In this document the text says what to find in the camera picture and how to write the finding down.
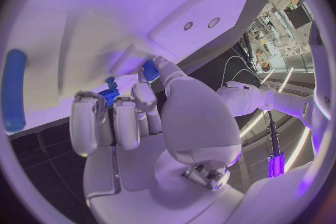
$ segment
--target black floor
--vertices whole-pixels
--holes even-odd
[[[221,86],[224,65],[233,55],[232,50],[229,50],[190,76],[217,90]],[[230,60],[224,82],[231,80],[243,68],[245,69],[245,65],[241,60],[237,58]],[[255,78],[245,71],[241,72],[235,80],[256,85]],[[160,111],[166,100],[164,92],[157,93],[157,98]],[[250,117],[251,115],[236,118],[240,128]],[[72,150],[69,123],[17,137],[11,143],[29,179],[56,209],[75,223],[96,223],[83,194],[85,159]],[[37,223],[13,195],[3,177],[0,178],[0,184],[2,211],[0,222]]]

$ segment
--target white robotic arm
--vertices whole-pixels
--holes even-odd
[[[259,88],[235,81],[226,82],[226,86],[217,90],[233,116],[252,113],[255,109],[280,112],[299,118],[311,129],[313,97],[301,97],[293,94],[276,92],[270,87]]]

